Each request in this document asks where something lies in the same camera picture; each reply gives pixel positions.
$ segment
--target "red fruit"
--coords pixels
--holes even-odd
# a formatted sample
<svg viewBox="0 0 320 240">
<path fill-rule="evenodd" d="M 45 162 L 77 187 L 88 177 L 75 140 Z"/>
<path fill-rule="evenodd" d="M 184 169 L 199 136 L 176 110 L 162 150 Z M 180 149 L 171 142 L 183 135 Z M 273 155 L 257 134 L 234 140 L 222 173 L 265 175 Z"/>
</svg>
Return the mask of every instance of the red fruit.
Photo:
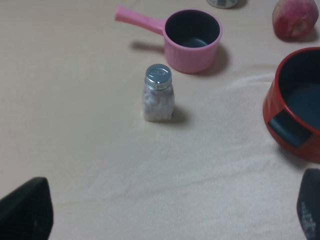
<svg viewBox="0 0 320 240">
<path fill-rule="evenodd" d="M 280 38 L 299 38 L 307 35 L 319 17 L 314 0 L 279 0 L 272 23 L 275 34 Z"/>
</svg>

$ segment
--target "table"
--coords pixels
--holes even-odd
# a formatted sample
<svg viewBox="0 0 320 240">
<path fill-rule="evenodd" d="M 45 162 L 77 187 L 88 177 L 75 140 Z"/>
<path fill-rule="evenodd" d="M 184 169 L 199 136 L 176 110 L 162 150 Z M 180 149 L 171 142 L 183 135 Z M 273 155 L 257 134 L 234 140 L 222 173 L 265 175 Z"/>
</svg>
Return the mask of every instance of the table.
<svg viewBox="0 0 320 240">
<path fill-rule="evenodd" d="M 47 177 L 50 240 L 301 240 L 304 170 L 266 130 L 262 102 L 281 60 L 319 46 L 275 37 L 277 0 L 224 10 L 206 0 L 2 0 L 0 196 Z M 163 39 L 115 22 L 118 5 L 180 9 L 223 25 L 219 62 L 175 70 L 172 123 L 142 118 L 144 74 Z"/>
</svg>

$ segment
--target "black object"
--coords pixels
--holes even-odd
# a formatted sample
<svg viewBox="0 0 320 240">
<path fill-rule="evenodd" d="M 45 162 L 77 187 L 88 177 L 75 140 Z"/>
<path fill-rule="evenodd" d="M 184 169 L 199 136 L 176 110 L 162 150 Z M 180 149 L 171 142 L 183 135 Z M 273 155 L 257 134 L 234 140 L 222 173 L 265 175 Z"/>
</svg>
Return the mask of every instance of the black object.
<svg viewBox="0 0 320 240">
<path fill-rule="evenodd" d="M 303 232 L 308 240 L 320 240 L 320 170 L 305 171 L 296 210 Z"/>
<path fill-rule="evenodd" d="M 0 200 L 0 240 L 47 240 L 54 224 L 48 180 L 35 177 Z"/>
<path fill-rule="evenodd" d="M 220 34 L 217 20 L 211 15 L 198 10 L 179 11 L 165 23 L 168 37 L 188 48 L 200 48 L 212 44 Z"/>
<path fill-rule="evenodd" d="M 284 63 L 279 89 L 288 107 L 308 125 L 320 130 L 320 50 L 300 52 Z"/>
<path fill-rule="evenodd" d="M 294 148 L 299 148 L 312 136 L 312 133 L 308 129 L 301 126 L 285 110 L 282 110 L 272 118 L 268 122 L 268 125 Z"/>
</svg>

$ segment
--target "glass shaker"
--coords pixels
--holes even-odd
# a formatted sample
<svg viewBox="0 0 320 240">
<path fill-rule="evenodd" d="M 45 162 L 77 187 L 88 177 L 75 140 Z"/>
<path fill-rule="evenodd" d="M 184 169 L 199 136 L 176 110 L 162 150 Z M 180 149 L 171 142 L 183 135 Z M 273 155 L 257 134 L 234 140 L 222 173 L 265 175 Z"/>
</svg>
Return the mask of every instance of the glass shaker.
<svg viewBox="0 0 320 240">
<path fill-rule="evenodd" d="M 146 121 L 161 122 L 172 118 L 175 93 L 169 67 L 163 64 L 148 67 L 145 73 L 142 102 L 143 116 Z"/>
<path fill-rule="evenodd" d="M 229 9 L 238 3 L 238 0 L 207 0 L 207 2 L 218 9 Z"/>
</svg>

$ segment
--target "salt shaker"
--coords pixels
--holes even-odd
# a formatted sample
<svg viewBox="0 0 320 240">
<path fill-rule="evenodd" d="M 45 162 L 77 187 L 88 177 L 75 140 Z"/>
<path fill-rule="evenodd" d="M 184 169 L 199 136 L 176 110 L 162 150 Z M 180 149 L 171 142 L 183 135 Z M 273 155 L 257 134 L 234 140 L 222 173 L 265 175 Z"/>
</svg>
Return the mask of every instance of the salt shaker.
<svg viewBox="0 0 320 240">
<path fill-rule="evenodd" d="M 143 116 L 146 121 L 161 122 L 172 118 L 175 93 L 169 67 L 163 64 L 148 67 L 145 73 L 142 102 Z"/>
</svg>

